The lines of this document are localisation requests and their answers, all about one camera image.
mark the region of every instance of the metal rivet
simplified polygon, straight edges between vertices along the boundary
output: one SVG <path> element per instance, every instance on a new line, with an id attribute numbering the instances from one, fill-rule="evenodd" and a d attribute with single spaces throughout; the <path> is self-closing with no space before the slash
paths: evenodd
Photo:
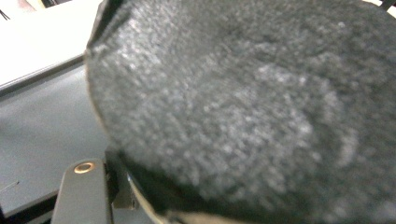
<path id="1" fill-rule="evenodd" d="M 93 170 L 93 168 L 95 168 L 95 164 L 93 164 L 92 162 L 84 162 L 76 166 L 75 173 L 79 175 L 85 174 Z"/>

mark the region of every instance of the metal screw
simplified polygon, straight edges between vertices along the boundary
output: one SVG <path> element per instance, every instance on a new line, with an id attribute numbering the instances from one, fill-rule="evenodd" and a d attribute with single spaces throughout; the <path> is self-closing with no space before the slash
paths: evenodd
<path id="1" fill-rule="evenodd" d="M 95 164 L 92 162 L 83 162 L 82 164 L 79 164 L 75 168 L 75 173 L 82 175 L 85 173 L 88 173 L 89 171 L 93 170 L 95 168 Z"/>

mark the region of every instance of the white surface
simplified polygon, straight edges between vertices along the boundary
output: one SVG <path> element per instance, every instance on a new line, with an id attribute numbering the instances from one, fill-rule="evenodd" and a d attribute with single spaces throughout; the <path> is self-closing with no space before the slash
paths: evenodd
<path id="1" fill-rule="evenodd" d="M 0 86 L 83 53 L 100 2 L 74 0 L 0 21 Z"/>
<path id="2" fill-rule="evenodd" d="M 382 4 L 382 2 L 379 0 L 363 0 L 363 1 L 373 3 L 377 6 L 381 6 Z M 394 18 L 396 18 L 396 7 L 391 7 L 390 9 L 388 9 L 388 13 L 392 15 Z"/>

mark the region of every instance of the gray felt fabric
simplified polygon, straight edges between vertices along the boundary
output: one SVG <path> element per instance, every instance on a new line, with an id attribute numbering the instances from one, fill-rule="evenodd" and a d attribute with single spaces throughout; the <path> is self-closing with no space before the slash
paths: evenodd
<path id="1" fill-rule="evenodd" d="M 90 93 L 160 213 L 396 221 L 396 20 L 385 11 L 359 0 L 112 4 L 86 51 Z"/>

